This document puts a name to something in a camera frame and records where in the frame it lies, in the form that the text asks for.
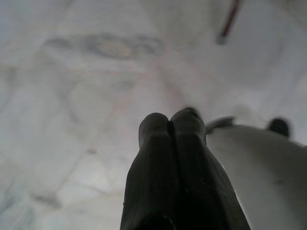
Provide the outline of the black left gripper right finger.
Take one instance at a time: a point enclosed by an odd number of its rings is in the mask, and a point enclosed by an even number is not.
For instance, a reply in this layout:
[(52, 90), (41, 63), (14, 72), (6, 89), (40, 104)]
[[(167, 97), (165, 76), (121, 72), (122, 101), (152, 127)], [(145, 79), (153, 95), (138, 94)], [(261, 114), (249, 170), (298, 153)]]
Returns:
[(231, 182), (206, 144), (206, 129), (193, 108), (170, 120), (180, 181), (177, 221), (181, 230), (248, 230)]

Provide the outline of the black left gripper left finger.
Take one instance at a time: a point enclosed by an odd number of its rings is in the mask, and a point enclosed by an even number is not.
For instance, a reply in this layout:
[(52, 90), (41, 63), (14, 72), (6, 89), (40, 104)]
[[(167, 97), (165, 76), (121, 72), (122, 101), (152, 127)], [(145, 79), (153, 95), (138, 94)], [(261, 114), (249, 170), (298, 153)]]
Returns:
[(175, 230), (174, 206), (179, 189), (169, 120), (160, 113), (139, 126), (139, 152), (127, 175), (122, 230)]

